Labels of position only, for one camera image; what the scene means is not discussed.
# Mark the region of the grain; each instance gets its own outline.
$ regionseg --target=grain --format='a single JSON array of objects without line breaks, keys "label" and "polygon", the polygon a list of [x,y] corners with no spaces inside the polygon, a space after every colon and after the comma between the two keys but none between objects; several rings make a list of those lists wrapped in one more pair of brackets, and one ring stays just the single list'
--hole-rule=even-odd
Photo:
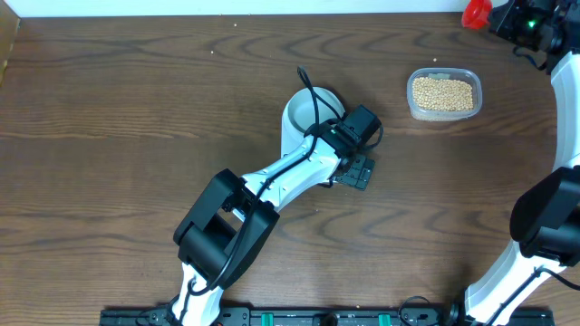
[{"label": "grain", "polygon": [[473,110],[472,87],[464,81],[419,77],[413,81],[413,99],[427,110]]}]

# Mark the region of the wooden tabletop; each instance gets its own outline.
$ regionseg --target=wooden tabletop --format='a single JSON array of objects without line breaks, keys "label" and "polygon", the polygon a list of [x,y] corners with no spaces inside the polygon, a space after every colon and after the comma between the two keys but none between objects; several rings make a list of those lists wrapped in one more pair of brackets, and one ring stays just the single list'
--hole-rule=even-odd
[{"label": "wooden tabletop", "polygon": [[[509,241],[519,196],[550,173],[549,78],[458,14],[24,19],[0,88],[0,323],[96,325],[107,306],[179,291],[172,242],[209,180],[279,158],[282,110],[303,86],[376,112],[367,190],[308,190],[224,297],[255,306],[446,302]],[[472,70],[481,112],[409,113],[423,67]],[[580,281],[580,269],[564,276]],[[580,323],[552,281],[526,305]]]}]

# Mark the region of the white wall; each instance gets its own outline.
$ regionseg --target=white wall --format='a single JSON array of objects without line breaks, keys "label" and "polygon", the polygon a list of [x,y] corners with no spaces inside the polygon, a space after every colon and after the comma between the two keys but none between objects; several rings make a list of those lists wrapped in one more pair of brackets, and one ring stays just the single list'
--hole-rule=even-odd
[{"label": "white wall", "polygon": [[[5,0],[21,17],[460,12],[469,0]],[[501,5],[507,0],[496,0]]]}]

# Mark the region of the red object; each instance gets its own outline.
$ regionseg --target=red object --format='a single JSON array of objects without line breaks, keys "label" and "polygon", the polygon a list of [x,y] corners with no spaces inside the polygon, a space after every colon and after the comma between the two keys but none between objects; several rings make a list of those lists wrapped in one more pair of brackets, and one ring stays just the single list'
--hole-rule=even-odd
[{"label": "red object", "polygon": [[488,15],[493,9],[491,0],[471,0],[461,17],[463,27],[479,29],[488,23]]}]

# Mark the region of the plastic container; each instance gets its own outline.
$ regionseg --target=plastic container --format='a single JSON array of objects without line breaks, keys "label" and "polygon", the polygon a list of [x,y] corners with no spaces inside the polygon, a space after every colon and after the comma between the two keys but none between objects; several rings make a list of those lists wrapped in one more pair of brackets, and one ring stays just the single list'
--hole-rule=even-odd
[{"label": "plastic container", "polygon": [[[338,114],[344,115],[344,106],[331,91],[320,87],[314,87],[314,91],[332,105]],[[318,101],[318,117],[320,123],[336,118],[334,113],[320,101]],[[282,113],[282,148],[280,151],[282,158],[302,143],[306,130],[314,122],[312,94],[308,89],[302,89],[288,101]]]},{"label": "plastic container", "polygon": [[[413,81],[415,78],[430,77],[435,79],[449,79],[462,81],[471,85],[473,97],[473,110],[468,111],[439,111],[421,108],[413,99]],[[466,69],[457,68],[423,68],[414,72],[407,81],[407,102],[411,108],[411,115],[417,120],[426,121],[455,121],[473,117],[481,110],[483,94],[481,81],[478,76]]]}]

